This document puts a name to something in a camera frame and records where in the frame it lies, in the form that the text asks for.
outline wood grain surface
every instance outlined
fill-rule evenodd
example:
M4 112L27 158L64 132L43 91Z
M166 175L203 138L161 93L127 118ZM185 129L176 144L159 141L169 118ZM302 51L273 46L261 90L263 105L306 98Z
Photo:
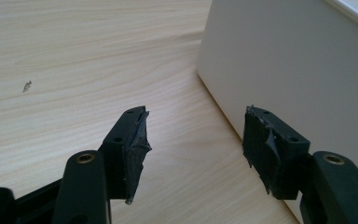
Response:
M150 111L134 203L113 223L296 223L268 196L196 70L211 0L0 1L0 187L18 198Z

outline wooden table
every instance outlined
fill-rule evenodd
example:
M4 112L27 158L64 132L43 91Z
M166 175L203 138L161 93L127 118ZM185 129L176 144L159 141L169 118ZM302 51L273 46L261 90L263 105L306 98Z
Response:
M196 70L211 0L0 1L0 187L16 198L150 111L135 201L114 223L294 223Z

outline small debris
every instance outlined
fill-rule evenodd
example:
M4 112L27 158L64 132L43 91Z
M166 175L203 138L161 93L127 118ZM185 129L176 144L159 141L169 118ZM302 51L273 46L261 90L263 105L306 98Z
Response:
M25 83L24 90L22 90L22 92L28 91L31 88L31 84L32 84L31 80L29 82Z

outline light wood tabletop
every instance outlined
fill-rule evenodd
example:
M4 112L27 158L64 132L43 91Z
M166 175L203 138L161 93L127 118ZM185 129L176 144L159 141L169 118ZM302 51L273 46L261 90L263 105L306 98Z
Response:
M296 223L200 80L211 0L0 1L0 187L19 198L145 105L151 147L113 223Z

